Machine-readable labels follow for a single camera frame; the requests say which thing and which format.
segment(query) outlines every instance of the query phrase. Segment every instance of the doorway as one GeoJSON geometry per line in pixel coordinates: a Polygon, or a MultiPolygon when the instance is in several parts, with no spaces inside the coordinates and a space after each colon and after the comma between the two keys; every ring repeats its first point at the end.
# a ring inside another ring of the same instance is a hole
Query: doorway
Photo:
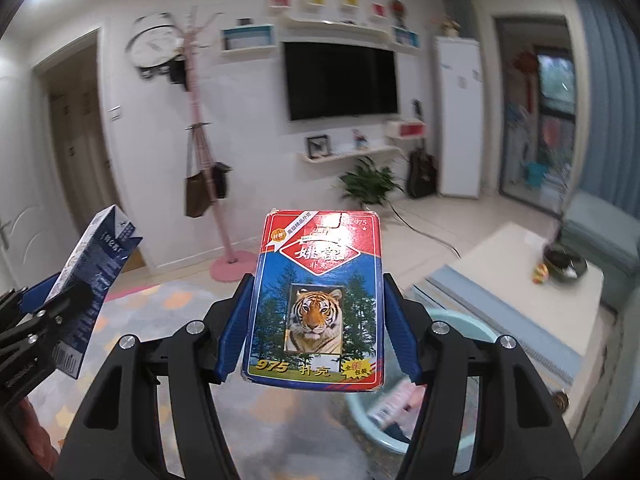
{"type": "MultiPolygon", "coordinates": [[[[121,202],[111,173],[98,97],[97,43],[42,73],[49,95],[52,145],[78,233],[97,212],[121,202]]],[[[145,266],[139,249],[123,272],[145,266]]]]}
{"type": "Polygon", "coordinates": [[[575,66],[564,18],[496,19],[504,85],[500,194],[556,218],[574,159],[575,66]]]}

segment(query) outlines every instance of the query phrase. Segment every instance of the acoustic guitar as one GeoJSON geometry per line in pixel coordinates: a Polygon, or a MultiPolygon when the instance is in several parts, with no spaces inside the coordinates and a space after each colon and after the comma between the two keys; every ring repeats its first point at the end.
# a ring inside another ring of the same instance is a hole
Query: acoustic guitar
{"type": "Polygon", "coordinates": [[[409,154],[409,173],[405,191],[411,198],[423,198],[436,193],[438,189],[438,170],[433,165],[433,156],[422,146],[409,154]]]}

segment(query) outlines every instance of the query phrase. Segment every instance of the potted plant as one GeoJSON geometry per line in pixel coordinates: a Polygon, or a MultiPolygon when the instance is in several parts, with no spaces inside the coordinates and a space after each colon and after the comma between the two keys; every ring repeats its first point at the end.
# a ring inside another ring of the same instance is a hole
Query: potted plant
{"type": "Polygon", "coordinates": [[[341,175],[340,180],[345,191],[343,198],[350,198],[360,208],[379,214],[387,211],[387,193],[401,189],[395,183],[391,169],[388,166],[377,168],[368,156],[358,159],[355,170],[341,175]]]}

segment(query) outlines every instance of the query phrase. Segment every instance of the tv screen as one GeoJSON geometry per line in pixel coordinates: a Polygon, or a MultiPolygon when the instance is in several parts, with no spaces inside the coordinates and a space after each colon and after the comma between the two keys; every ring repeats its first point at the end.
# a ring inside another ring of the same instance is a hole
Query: tv screen
{"type": "Polygon", "coordinates": [[[390,50],[333,43],[284,43],[291,121],[397,114],[390,50]]]}

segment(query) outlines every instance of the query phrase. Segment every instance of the blue curtain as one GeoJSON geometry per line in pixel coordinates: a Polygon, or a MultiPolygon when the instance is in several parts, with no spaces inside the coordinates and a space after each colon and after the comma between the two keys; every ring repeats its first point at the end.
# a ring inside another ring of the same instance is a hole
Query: blue curtain
{"type": "Polygon", "coordinates": [[[591,73],[580,188],[640,218],[640,48],[612,0],[577,0],[591,73]]]}
{"type": "Polygon", "coordinates": [[[476,11],[471,0],[444,0],[444,9],[460,25],[460,38],[478,39],[476,11]]]}

